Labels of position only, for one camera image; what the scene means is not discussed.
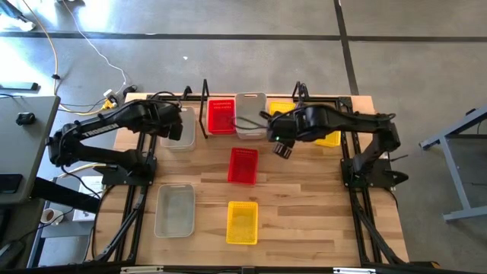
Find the wooden table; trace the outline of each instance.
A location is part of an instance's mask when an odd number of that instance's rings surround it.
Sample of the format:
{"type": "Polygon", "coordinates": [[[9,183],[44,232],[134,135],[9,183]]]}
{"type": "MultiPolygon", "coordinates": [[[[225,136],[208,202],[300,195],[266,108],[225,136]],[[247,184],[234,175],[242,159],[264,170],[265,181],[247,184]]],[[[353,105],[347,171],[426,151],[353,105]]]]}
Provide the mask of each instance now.
{"type": "MultiPolygon", "coordinates": [[[[147,94],[128,94],[128,100],[147,94]]],[[[271,100],[291,101],[291,99],[271,100]]],[[[352,96],[354,111],[375,113],[369,96],[352,96]]],[[[183,103],[199,112],[198,103],[183,103]]],[[[210,135],[204,139],[196,127],[196,149],[171,152],[156,147],[158,168],[150,187],[138,246],[137,264],[236,265],[236,266],[358,266],[358,251],[347,189],[342,185],[340,147],[324,148],[314,143],[296,143],[288,160],[272,153],[274,144],[265,140],[240,140],[236,135],[210,135]],[[227,182],[231,148],[259,150],[255,187],[227,182]],[[157,238],[154,219],[159,186],[191,183],[196,191],[195,231],[189,237],[157,238]],[[257,245],[226,244],[227,207],[230,201],[259,204],[257,245]]],[[[115,149],[135,148],[138,135],[119,129],[115,149]]],[[[359,134],[364,149],[370,134],[359,134]]],[[[97,253],[120,226],[126,186],[117,186],[106,197],[98,218],[97,253]]],[[[393,197],[385,190],[371,189],[378,231],[403,260],[408,260],[399,216],[393,197]]],[[[125,253],[131,244],[128,233],[125,253]]],[[[368,256],[371,242],[364,234],[368,256]]]]}

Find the concrete floor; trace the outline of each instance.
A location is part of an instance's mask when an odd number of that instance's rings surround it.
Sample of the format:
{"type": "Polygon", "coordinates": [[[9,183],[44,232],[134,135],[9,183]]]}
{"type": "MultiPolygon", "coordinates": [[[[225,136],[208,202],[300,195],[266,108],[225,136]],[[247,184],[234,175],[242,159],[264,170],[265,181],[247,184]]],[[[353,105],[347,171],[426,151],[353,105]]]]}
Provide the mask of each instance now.
{"type": "MultiPolygon", "coordinates": [[[[338,35],[333,0],[118,2],[85,0],[74,8],[87,31],[116,33],[264,33],[338,35]]],[[[475,0],[342,0],[348,35],[482,37],[487,2],[475,0]]],[[[49,31],[74,31],[63,6],[37,3],[49,31]]],[[[122,78],[80,39],[55,39],[63,103],[89,104],[122,78]]],[[[303,81],[312,94],[350,94],[339,41],[94,40],[114,65],[124,68],[141,91],[288,93],[303,81]]],[[[1,80],[37,81],[50,94],[53,56],[46,39],[0,38],[1,80]]],[[[487,216],[446,224],[441,215],[460,209],[440,149],[418,143],[487,104],[485,43],[350,43],[358,92],[371,95],[377,111],[397,113],[402,141],[394,162],[410,179],[396,192],[411,260],[435,260],[446,269],[485,272],[487,216]]],[[[54,129],[78,119],[58,113],[54,129]]],[[[487,132],[487,123],[480,129],[487,132]]],[[[112,134],[89,140],[109,148],[112,134]]],[[[40,176],[56,170],[46,159],[40,176]]],[[[476,199],[487,187],[476,187],[476,199]]],[[[46,242],[41,264],[78,262],[86,238],[46,242]]]]}

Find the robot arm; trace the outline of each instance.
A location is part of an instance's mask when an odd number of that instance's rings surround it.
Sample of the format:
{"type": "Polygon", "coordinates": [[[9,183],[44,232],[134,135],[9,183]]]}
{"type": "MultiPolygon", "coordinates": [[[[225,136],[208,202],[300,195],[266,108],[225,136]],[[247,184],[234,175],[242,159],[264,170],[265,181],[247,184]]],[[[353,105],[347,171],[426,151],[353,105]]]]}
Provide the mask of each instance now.
{"type": "MultiPolygon", "coordinates": [[[[344,181],[347,186],[367,184],[366,177],[374,174],[374,165],[380,162],[379,157],[384,152],[392,152],[401,145],[396,126],[391,122],[395,117],[394,114],[350,114],[327,105],[310,105],[287,113],[277,112],[273,116],[264,112],[260,115],[268,121],[267,139],[270,142],[277,142],[274,152],[285,159],[291,155],[296,141],[312,142],[325,138],[336,130],[373,133],[372,143],[362,153],[355,155],[349,161],[346,159],[343,161],[345,162],[343,169],[346,170],[344,181]],[[357,178],[357,180],[345,180],[346,177],[357,178]]],[[[391,171],[388,161],[379,165],[380,174],[374,176],[374,179],[379,182],[392,179],[395,185],[407,180],[407,175],[391,171]]]]}
{"type": "Polygon", "coordinates": [[[147,161],[140,151],[93,148],[83,145],[81,141],[122,127],[133,132],[179,140],[183,131],[179,113],[180,108],[171,102],[134,100],[112,113],[68,123],[47,140],[49,159],[57,167],[69,166],[77,161],[94,161],[117,164],[136,174],[144,173],[147,161]]]}

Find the yellow plastic basket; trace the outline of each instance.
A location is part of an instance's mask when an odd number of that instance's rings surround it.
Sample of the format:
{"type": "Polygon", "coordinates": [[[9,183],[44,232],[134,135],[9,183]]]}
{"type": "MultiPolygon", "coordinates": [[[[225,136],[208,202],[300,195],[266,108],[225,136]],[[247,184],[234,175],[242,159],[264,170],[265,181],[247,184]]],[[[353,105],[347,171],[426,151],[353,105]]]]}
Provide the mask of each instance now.
{"type": "Polygon", "coordinates": [[[227,244],[257,244],[256,202],[229,202],[227,219],[227,244]]]}
{"type": "Polygon", "coordinates": [[[316,140],[315,144],[332,148],[340,145],[340,139],[341,139],[341,132],[335,131],[327,135],[326,138],[324,139],[316,140]]]}
{"type": "Polygon", "coordinates": [[[271,102],[271,105],[269,107],[269,111],[271,115],[274,114],[274,112],[278,111],[281,113],[286,113],[290,110],[293,110],[296,107],[295,103],[286,103],[286,102],[271,102]]]}

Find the red plastic basket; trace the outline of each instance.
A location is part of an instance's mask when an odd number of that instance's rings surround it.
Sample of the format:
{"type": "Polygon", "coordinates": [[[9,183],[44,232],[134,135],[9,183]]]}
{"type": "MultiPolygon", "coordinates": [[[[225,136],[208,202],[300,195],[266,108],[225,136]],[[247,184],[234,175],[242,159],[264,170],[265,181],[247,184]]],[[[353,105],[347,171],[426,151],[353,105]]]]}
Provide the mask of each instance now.
{"type": "Polygon", "coordinates": [[[228,182],[256,184],[259,152],[256,149],[232,148],[228,182]]]}
{"type": "Polygon", "coordinates": [[[210,100],[208,102],[208,131],[212,134],[235,133],[235,100],[210,100]]]}

